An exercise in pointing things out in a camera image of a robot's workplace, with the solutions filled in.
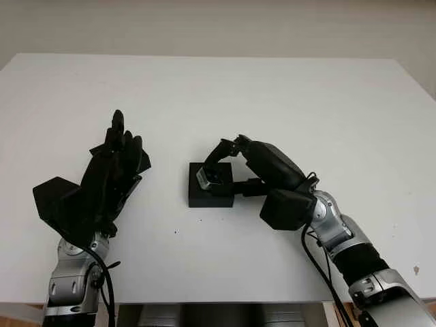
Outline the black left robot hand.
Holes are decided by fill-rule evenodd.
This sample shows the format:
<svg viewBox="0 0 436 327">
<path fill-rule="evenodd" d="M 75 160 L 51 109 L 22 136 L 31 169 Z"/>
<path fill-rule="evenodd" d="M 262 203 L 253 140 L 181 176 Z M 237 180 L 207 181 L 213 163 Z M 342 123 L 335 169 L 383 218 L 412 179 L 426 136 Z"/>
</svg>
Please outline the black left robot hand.
<svg viewBox="0 0 436 327">
<path fill-rule="evenodd" d="M 114 220 L 141 179 L 142 138 L 125 129 L 123 113 L 116 110 L 104 142 L 90 153 L 80 183 L 85 208 L 95 229 L 113 238 L 117 232 Z"/>
</svg>

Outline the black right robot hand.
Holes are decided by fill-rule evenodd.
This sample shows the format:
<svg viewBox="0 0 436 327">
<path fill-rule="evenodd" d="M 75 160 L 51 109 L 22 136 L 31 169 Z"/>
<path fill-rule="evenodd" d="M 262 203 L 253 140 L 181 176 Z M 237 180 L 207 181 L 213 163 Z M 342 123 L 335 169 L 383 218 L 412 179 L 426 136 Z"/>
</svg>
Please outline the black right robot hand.
<svg viewBox="0 0 436 327">
<path fill-rule="evenodd" d="M 227 180 L 218 167 L 220 160 L 241 154 L 246 166 L 256 175 L 246 181 Z M 201 189 L 213 196 L 264 196 L 271 189 L 293 191 L 306 176 L 302 170 L 276 146 L 239 135 L 234 140 L 222 139 L 196 173 Z"/>
</svg>

